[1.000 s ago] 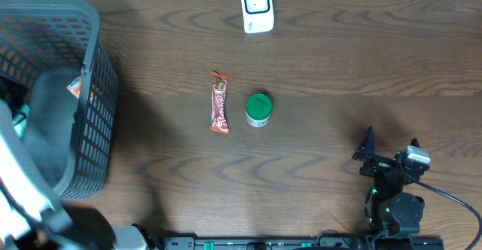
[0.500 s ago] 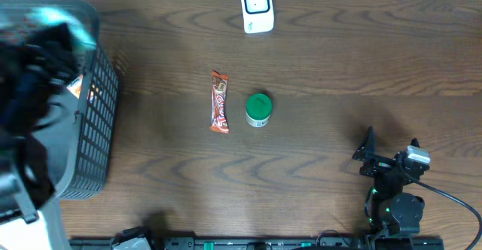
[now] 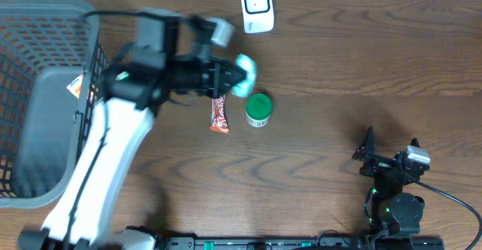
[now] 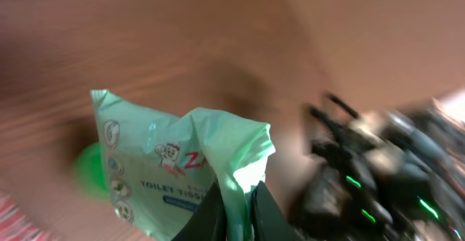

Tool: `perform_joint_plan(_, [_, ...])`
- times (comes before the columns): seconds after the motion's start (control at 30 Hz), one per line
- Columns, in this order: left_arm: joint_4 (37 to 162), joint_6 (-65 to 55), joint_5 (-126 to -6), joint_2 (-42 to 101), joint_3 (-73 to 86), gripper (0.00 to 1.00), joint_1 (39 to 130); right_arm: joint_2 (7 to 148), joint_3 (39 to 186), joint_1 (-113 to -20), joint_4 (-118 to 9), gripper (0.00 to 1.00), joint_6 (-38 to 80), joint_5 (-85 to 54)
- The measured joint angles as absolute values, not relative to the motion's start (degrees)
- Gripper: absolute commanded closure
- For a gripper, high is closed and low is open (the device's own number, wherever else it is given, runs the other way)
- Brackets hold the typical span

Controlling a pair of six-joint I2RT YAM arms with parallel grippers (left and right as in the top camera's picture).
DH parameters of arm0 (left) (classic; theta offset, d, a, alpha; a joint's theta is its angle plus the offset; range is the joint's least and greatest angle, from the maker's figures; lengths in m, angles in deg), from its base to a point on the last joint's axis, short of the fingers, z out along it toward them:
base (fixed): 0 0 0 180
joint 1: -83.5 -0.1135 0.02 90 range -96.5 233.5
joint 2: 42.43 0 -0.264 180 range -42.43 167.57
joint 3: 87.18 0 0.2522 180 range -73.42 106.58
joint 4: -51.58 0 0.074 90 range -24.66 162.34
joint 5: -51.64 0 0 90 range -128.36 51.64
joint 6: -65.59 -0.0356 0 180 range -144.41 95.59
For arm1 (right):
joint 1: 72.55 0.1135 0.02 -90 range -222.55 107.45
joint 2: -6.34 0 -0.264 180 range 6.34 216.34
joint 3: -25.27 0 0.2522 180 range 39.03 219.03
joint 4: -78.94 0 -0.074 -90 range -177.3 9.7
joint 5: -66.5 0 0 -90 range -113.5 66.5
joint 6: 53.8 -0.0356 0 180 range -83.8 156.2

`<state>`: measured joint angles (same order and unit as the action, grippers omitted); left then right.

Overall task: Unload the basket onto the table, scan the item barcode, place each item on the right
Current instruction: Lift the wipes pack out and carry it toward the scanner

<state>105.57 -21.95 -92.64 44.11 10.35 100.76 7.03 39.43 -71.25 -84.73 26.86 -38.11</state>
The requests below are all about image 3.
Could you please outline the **light green wet wipes pack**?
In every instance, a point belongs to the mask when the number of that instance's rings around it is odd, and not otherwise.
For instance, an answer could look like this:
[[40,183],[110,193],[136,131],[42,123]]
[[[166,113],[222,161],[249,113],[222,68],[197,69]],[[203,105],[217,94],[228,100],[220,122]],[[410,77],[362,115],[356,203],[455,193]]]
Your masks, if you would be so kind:
[[236,65],[243,70],[245,77],[231,89],[231,93],[239,98],[246,98],[255,88],[257,63],[249,56],[240,54],[236,58]]

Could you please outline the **orange chocolate bar wrapper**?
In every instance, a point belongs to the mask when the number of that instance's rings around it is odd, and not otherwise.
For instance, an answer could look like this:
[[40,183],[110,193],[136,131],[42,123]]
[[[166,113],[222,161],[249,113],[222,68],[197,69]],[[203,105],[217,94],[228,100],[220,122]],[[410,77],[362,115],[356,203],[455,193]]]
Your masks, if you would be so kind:
[[212,100],[212,116],[209,129],[216,133],[229,133],[227,118],[225,117],[226,96],[222,95]]

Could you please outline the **orange snack packet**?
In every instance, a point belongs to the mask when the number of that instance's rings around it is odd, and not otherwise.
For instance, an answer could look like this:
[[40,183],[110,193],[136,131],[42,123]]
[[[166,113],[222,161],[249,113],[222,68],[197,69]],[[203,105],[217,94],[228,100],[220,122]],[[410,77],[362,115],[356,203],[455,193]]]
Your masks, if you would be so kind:
[[67,90],[75,96],[77,99],[80,98],[81,95],[81,87],[83,83],[83,75],[79,75],[74,79],[66,88]]

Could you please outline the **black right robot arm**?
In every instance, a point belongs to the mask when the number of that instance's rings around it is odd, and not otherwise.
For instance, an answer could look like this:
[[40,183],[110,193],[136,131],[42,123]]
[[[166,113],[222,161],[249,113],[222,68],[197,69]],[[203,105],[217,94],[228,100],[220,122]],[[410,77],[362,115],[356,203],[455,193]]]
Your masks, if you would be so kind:
[[430,169],[429,152],[414,138],[404,151],[389,158],[376,153],[374,129],[369,127],[363,142],[352,155],[361,161],[361,175],[374,180],[366,213],[372,230],[383,237],[403,237],[420,232],[425,201],[404,191]]

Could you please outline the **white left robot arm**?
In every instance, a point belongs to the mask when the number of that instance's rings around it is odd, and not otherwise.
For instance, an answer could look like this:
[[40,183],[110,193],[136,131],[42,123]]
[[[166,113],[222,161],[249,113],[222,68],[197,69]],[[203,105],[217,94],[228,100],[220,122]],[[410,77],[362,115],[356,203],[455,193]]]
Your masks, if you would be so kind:
[[133,158],[172,93],[217,99],[243,82],[242,67],[211,54],[233,26],[150,8],[134,13],[136,39],[103,69],[87,142],[72,177],[38,231],[23,230],[21,249],[117,248],[111,218]]

